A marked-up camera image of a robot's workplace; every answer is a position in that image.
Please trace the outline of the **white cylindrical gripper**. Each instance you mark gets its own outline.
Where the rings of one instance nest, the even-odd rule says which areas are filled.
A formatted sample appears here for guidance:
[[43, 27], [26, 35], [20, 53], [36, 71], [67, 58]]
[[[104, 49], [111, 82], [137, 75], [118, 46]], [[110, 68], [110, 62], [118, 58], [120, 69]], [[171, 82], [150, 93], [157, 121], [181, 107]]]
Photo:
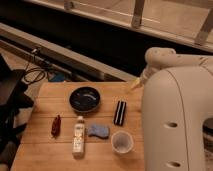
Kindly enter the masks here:
[[145, 83], [149, 77], [152, 75], [152, 71], [151, 68], [149, 66], [146, 66], [145, 69], [142, 71], [141, 75], [140, 75], [140, 79], [137, 78], [130, 86], [130, 88], [132, 90], [136, 89], [136, 88], [140, 88], [143, 83]]

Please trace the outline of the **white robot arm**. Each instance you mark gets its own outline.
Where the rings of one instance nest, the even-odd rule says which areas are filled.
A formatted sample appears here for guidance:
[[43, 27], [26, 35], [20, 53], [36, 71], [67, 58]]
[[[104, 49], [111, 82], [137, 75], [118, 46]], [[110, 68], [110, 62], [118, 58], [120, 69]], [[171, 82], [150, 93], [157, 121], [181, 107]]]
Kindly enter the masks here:
[[213, 55], [145, 52], [132, 84], [143, 89], [141, 112], [146, 171], [206, 171], [203, 126], [213, 119]]

